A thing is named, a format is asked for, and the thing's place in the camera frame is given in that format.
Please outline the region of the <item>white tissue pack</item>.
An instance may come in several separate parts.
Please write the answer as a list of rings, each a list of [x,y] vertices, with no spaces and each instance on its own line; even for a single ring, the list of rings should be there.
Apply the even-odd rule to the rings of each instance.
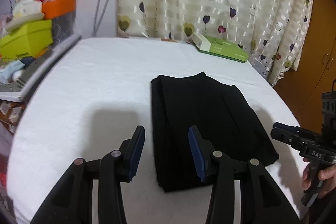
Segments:
[[[19,2],[13,9],[13,16],[20,18],[26,15],[40,13],[42,11],[42,2],[35,0],[26,0]]]

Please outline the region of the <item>cream heart pattern curtain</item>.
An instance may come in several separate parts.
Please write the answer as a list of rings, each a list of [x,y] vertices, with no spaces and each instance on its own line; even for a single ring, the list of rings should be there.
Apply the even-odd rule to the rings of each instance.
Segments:
[[[297,69],[313,0],[118,0],[117,33],[190,42],[195,34],[225,39],[275,85]]]

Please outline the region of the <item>green flat box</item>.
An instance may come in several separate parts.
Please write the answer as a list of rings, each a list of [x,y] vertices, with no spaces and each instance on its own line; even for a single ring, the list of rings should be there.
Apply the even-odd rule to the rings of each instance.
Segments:
[[[214,38],[208,35],[193,34],[193,43],[199,52],[207,53],[226,59],[246,63],[249,55],[233,42],[224,39]]]

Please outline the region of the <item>white bed sheet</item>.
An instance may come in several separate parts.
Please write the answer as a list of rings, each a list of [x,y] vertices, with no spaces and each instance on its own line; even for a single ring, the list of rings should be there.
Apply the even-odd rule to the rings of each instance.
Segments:
[[[184,43],[154,39],[81,40],[49,72],[14,135],[7,194],[18,223],[29,223],[70,164],[99,159],[142,125],[145,147],[137,175],[122,185],[128,223],[204,223],[211,188],[165,193],[159,188],[151,140],[150,83],[204,72],[235,85],[270,131],[295,126],[292,112],[249,63],[200,53]]]

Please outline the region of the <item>brown wooden wardrobe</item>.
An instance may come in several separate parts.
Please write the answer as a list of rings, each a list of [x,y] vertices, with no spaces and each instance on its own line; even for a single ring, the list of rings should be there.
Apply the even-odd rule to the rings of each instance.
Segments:
[[[298,69],[288,70],[275,86],[301,127],[321,132],[321,94],[335,79],[335,1],[313,0],[309,29]]]

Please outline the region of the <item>black pants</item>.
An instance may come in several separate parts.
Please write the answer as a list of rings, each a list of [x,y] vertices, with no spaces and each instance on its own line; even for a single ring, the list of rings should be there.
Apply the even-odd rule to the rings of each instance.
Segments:
[[[241,91],[205,73],[184,78],[160,75],[151,81],[153,149],[157,182],[164,192],[206,186],[195,169],[188,132],[197,126],[203,139],[231,159],[279,159],[258,116]]]

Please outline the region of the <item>orange box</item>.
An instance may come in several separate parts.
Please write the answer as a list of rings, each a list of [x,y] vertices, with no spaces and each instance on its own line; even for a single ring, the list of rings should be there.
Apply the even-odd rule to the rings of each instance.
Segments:
[[[45,19],[55,19],[75,11],[76,0],[54,0],[42,4]]]

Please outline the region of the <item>lime green shoe box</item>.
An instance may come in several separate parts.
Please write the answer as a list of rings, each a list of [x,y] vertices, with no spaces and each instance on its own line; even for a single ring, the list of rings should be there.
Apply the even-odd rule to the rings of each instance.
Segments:
[[[52,43],[52,20],[28,22],[1,38],[1,57],[5,60],[36,57]]]

